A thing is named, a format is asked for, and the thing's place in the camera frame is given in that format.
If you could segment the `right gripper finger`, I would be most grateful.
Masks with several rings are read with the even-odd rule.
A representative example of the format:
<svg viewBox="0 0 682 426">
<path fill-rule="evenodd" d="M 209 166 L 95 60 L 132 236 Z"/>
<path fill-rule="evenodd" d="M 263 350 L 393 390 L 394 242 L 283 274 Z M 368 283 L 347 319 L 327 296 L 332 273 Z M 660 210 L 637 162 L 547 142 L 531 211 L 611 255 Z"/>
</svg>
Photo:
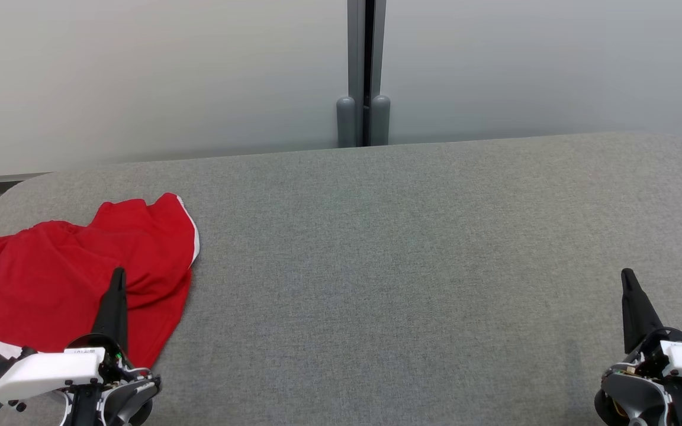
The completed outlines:
<svg viewBox="0 0 682 426">
<path fill-rule="evenodd" d="M 663 323 L 632 269 L 622 270 L 622 291 L 623 351 L 628 355 Z"/>
</svg>

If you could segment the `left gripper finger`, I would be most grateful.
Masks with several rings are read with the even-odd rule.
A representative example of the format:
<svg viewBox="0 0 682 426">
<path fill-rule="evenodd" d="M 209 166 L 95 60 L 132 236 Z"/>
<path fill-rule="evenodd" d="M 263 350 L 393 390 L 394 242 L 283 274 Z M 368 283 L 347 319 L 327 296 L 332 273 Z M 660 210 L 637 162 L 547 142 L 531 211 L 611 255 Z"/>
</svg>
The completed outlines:
<svg viewBox="0 0 682 426">
<path fill-rule="evenodd" d="M 128 349 L 126 271 L 122 267 L 117 267 L 112 273 L 91 332 L 111 338 L 122 350 Z"/>
</svg>

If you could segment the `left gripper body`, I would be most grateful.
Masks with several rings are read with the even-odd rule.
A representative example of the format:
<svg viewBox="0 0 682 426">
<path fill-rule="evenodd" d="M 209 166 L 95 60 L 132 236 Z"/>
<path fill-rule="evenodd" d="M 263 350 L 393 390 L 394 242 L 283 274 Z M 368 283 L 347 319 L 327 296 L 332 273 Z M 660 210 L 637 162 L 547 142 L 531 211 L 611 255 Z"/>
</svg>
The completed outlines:
<svg viewBox="0 0 682 426">
<path fill-rule="evenodd" d="M 23 400 L 83 385 L 107 385 L 126 377 L 131 364 L 115 339 L 88 334 L 62 353 L 36 353 L 16 361 L 0 377 L 0 402 Z"/>
</svg>

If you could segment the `red Bulls 23 shorts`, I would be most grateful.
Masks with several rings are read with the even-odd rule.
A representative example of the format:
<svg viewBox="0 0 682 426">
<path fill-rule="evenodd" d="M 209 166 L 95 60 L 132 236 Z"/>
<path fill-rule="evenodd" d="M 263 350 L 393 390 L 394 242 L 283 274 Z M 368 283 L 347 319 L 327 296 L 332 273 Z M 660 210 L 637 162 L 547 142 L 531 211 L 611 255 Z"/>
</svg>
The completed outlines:
<svg viewBox="0 0 682 426">
<path fill-rule="evenodd" d="M 198 233 L 181 199 L 166 192 L 156 202 L 106 202 L 79 238 L 89 265 L 93 324 L 112 273 L 126 273 L 128 340 L 133 366 L 151 367 L 182 318 L 198 254 Z"/>
</svg>

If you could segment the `red white-trimmed jersey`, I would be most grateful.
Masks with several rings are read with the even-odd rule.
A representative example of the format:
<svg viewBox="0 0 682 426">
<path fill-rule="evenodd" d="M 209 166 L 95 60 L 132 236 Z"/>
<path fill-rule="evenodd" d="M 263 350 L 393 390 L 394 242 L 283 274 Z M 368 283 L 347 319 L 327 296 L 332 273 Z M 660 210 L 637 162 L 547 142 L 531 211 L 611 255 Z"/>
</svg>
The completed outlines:
<svg viewBox="0 0 682 426">
<path fill-rule="evenodd" d="M 109 233 L 65 221 L 0 237 L 0 355 L 62 351 L 90 332 L 123 258 Z"/>
</svg>

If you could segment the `grey fabric sofa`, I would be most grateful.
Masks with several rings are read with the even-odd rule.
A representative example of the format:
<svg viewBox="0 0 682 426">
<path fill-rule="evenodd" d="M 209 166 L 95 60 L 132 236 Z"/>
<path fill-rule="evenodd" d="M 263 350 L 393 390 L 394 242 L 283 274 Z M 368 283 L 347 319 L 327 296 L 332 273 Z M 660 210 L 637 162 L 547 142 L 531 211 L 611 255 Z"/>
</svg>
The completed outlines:
<svg viewBox="0 0 682 426">
<path fill-rule="evenodd" d="M 682 330 L 682 140 L 591 133 L 120 164 L 0 235 L 178 194 L 201 249 L 149 426 L 603 426 L 620 272 Z"/>
</svg>

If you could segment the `grey cylindrical post cap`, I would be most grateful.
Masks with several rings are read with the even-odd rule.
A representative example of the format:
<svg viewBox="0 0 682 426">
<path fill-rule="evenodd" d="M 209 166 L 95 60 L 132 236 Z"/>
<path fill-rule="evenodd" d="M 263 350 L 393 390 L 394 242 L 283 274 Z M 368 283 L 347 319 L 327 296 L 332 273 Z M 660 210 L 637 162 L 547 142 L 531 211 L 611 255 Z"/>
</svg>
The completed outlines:
<svg viewBox="0 0 682 426">
<path fill-rule="evenodd" d="M 337 145 L 350 148 L 357 145 L 356 102 L 345 96 L 336 102 Z"/>
<path fill-rule="evenodd" d="M 369 107 L 370 146 L 386 146 L 389 144 L 390 108 L 390 98 L 386 95 L 377 95 L 371 99 Z"/>
</svg>

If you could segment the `grey metal partition post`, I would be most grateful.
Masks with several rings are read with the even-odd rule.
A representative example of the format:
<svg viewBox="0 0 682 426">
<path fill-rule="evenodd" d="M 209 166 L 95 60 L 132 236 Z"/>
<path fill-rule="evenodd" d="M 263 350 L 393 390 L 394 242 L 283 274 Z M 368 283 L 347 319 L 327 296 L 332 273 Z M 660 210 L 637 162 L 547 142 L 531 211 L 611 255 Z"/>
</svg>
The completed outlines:
<svg viewBox="0 0 682 426">
<path fill-rule="evenodd" d="M 348 93 L 356 102 L 357 145 L 370 146 L 371 99 L 381 92 L 387 0 L 347 0 Z"/>
</svg>

